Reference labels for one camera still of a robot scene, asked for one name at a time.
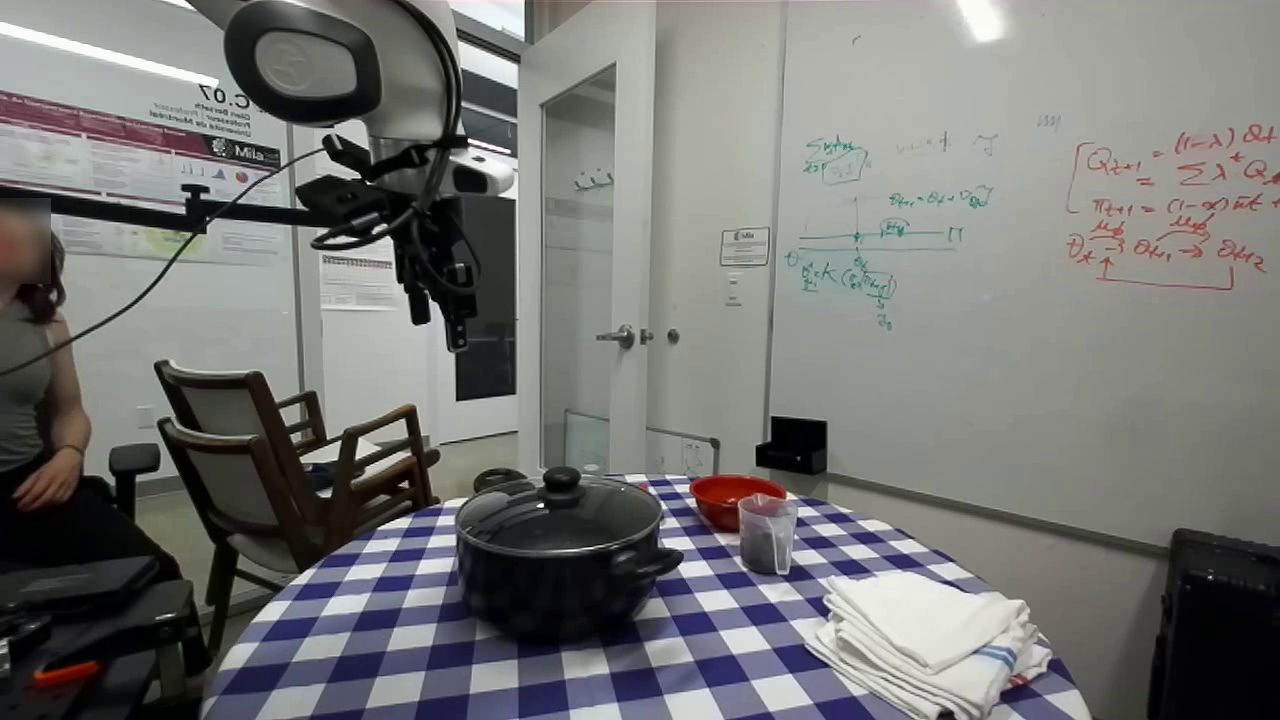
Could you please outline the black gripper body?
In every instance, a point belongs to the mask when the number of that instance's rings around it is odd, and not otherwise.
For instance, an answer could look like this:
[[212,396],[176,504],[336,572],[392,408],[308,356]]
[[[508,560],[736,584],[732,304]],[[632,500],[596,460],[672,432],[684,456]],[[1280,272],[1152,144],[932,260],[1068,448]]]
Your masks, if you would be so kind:
[[460,224],[460,200],[392,204],[396,280],[408,296],[472,296],[476,256]]

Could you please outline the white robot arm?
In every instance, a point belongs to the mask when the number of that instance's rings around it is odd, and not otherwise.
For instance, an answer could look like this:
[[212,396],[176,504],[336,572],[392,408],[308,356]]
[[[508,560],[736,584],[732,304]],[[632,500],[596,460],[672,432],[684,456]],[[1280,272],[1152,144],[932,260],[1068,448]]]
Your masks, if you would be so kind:
[[448,0],[188,0],[224,32],[236,88],[268,116],[324,128],[340,176],[304,180],[316,252],[388,240],[408,320],[468,344],[480,256],[460,228],[468,152]]

